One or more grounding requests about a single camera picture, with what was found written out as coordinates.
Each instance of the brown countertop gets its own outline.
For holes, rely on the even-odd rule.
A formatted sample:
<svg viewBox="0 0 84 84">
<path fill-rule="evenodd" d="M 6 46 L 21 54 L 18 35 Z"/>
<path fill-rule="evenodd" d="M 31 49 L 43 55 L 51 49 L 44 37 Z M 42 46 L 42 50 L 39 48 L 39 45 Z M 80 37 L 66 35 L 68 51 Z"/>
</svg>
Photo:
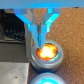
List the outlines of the brown countertop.
<svg viewBox="0 0 84 84">
<path fill-rule="evenodd" d="M 37 21 L 46 9 L 36 9 Z M 47 39 L 57 41 L 64 50 L 64 61 L 56 72 L 66 84 L 84 83 L 84 9 L 62 8 L 61 15 L 52 24 Z M 38 74 L 29 68 L 28 84 Z"/>
</svg>

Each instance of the circular metal base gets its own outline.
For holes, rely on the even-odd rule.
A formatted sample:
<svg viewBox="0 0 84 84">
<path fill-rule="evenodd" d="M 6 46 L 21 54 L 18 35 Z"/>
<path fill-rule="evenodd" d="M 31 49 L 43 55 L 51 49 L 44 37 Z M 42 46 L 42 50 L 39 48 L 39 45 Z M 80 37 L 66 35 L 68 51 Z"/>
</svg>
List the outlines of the circular metal base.
<svg viewBox="0 0 84 84">
<path fill-rule="evenodd" d="M 36 45 L 34 45 L 31 49 L 31 57 L 30 57 L 31 64 L 41 72 L 46 72 L 46 71 L 53 72 L 59 69 L 60 65 L 62 64 L 64 58 L 64 52 L 62 47 L 57 42 L 53 40 L 46 40 L 45 42 L 53 43 L 58 48 L 59 53 L 57 54 L 56 58 L 50 61 L 45 61 L 40 59 L 36 54 L 37 47 Z"/>
<path fill-rule="evenodd" d="M 35 77 L 30 84 L 66 84 L 58 75 L 43 73 Z"/>
</svg>

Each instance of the brown surface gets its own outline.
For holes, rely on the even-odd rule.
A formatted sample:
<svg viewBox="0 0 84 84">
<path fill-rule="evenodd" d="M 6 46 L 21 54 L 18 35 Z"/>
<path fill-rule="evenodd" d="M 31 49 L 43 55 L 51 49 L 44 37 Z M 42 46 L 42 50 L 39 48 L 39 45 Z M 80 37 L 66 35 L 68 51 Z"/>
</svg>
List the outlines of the brown surface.
<svg viewBox="0 0 84 84">
<path fill-rule="evenodd" d="M 36 9 L 37 21 L 40 22 L 40 16 L 45 11 Z M 65 58 L 56 74 L 66 84 L 84 84 L 84 9 L 63 8 L 46 37 L 57 41 L 64 49 Z M 37 75 L 30 66 L 28 84 Z"/>
</svg>

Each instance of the metal rim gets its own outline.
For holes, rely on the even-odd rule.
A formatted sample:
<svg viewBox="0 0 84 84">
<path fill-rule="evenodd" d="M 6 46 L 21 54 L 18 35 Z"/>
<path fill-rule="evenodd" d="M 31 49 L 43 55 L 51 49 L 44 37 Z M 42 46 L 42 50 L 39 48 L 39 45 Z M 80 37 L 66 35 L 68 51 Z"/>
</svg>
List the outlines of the metal rim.
<svg viewBox="0 0 84 84">
<path fill-rule="evenodd" d="M 56 47 L 58 47 L 59 56 L 53 61 L 44 61 L 36 55 L 37 47 L 36 47 L 36 45 L 34 45 L 31 49 L 31 57 L 30 57 L 31 63 L 34 65 L 34 67 L 39 66 L 39 67 L 45 68 L 45 69 L 52 69 L 52 68 L 55 68 L 56 66 L 59 66 L 62 63 L 63 58 L 64 58 L 64 52 L 63 52 L 62 47 L 57 42 L 55 42 L 53 40 L 49 40 L 49 39 L 47 39 L 45 42 L 51 42 Z"/>
<path fill-rule="evenodd" d="M 35 77 L 30 84 L 39 84 L 40 81 L 47 78 L 57 81 L 58 84 L 66 84 L 62 78 L 60 78 L 58 75 L 53 73 L 42 73 L 37 77 Z"/>
</svg>

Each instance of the glowing orange light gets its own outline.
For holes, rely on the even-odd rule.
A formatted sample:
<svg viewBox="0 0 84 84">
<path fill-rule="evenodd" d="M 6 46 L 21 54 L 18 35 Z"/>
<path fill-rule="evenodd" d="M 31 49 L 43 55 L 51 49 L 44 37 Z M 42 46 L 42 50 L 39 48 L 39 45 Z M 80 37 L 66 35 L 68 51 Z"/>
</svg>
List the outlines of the glowing orange light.
<svg viewBox="0 0 84 84">
<path fill-rule="evenodd" d="M 52 43 L 45 43 L 43 49 L 37 49 L 37 56 L 42 59 L 49 61 L 56 57 L 58 48 Z"/>
</svg>

